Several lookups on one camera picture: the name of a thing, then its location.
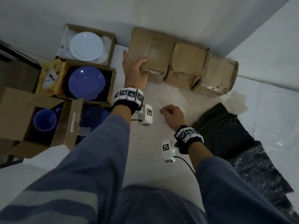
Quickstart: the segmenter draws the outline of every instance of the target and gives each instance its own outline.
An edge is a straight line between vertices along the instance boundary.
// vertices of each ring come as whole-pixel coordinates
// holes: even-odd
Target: brown box
[[[208,50],[178,42],[173,49],[166,83],[183,89],[191,88],[203,75]]]
[[[102,37],[102,36],[109,37],[111,39],[112,43],[111,43],[111,47],[110,47],[108,63],[106,65],[100,65],[100,66],[110,67],[112,57],[113,57],[113,53],[114,53],[114,47],[117,44],[115,34],[113,34],[111,32],[107,32],[107,31],[102,31],[102,30],[98,30],[98,29],[94,29],[94,28],[90,28],[90,27],[73,25],[73,24],[66,24],[66,26],[69,27],[69,29],[71,29],[72,31],[75,31],[75,32],[78,32],[78,33],[88,31],[88,32],[92,32],[92,33],[97,34],[99,37]],[[59,58],[61,60],[70,60],[70,61],[77,61],[77,62],[86,63],[85,61],[81,61],[81,60],[77,60],[77,59],[63,58],[63,57],[60,57],[60,56],[56,56],[56,58]]]
[[[192,87],[192,92],[208,97],[219,97],[232,90],[239,70],[239,63],[215,56],[207,58],[204,75]]]
[[[149,57],[141,66],[148,72],[148,81],[162,83],[166,75],[175,38],[143,28],[134,28],[129,46],[129,57],[136,61],[140,57]]]
[[[55,68],[55,70],[57,71],[58,79],[54,82],[55,86],[53,83],[53,88],[51,87],[49,89],[42,89],[41,87],[42,87],[44,78],[48,75],[49,71],[53,71],[53,68],[51,68],[47,72],[46,72],[46,69],[44,70],[44,68],[43,68],[42,72],[40,74],[40,77],[39,77],[39,81],[38,81],[38,85],[37,85],[35,93],[44,94],[47,96],[56,95],[58,97],[68,97],[66,94],[64,94],[63,85],[65,83],[65,77],[67,75],[67,72],[68,72],[69,68],[72,66],[78,66],[78,67],[92,66],[101,71],[111,72],[111,80],[110,80],[109,93],[107,96],[107,100],[106,101],[86,101],[86,103],[111,107],[112,106],[111,100],[112,100],[112,94],[113,94],[113,88],[114,88],[114,82],[115,82],[115,76],[116,76],[115,70],[113,68],[103,67],[103,66],[99,66],[99,65],[95,65],[95,64],[86,63],[86,62],[77,62],[77,61],[63,62],[62,65],[59,66],[59,68]]]
[[[55,131],[41,132],[33,125],[34,115],[43,108],[51,109],[63,103]],[[0,138],[19,141],[6,153],[32,158],[49,147],[75,146],[83,99],[58,99],[11,88],[0,91]]]

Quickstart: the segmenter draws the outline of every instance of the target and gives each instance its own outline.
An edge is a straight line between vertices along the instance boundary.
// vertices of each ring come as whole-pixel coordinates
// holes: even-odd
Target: hand
[[[148,74],[140,75],[139,68],[141,64],[147,62],[148,57],[139,58],[136,62],[129,60],[126,50],[123,51],[123,71],[125,73],[125,87],[133,87],[143,90],[147,84]]]
[[[178,106],[167,105],[160,109],[160,113],[164,116],[167,125],[175,132],[181,125],[186,125],[184,113]]]

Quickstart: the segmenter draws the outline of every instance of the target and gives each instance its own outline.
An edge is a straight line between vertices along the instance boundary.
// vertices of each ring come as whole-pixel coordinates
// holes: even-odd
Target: wristband
[[[131,114],[140,111],[143,103],[143,92],[139,89],[132,87],[122,88],[118,90],[114,95],[113,108],[116,105],[128,106],[131,110]]]
[[[188,154],[190,145],[194,142],[204,143],[203,137],[192,127],[182,125],[174,134],[176,146],[181,154]]]

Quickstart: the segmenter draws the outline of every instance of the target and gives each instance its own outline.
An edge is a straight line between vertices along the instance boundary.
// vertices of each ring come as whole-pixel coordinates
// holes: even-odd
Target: white plate
[[[93,61],[103,52],[102,39],[92,32],[76,34],[70,42],[70,50],[75,58],[81,61]]]

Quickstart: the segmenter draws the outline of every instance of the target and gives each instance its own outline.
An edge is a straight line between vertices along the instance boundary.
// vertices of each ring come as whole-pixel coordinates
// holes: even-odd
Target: wire
[[[174,157],[182,159],[188,165],[188,167],[192,170],[193,174],[195,175],[195,172],[193,171],[193,169],[190,167],[190,165],[182,157],[179,157],[179,156],[174,156]]]

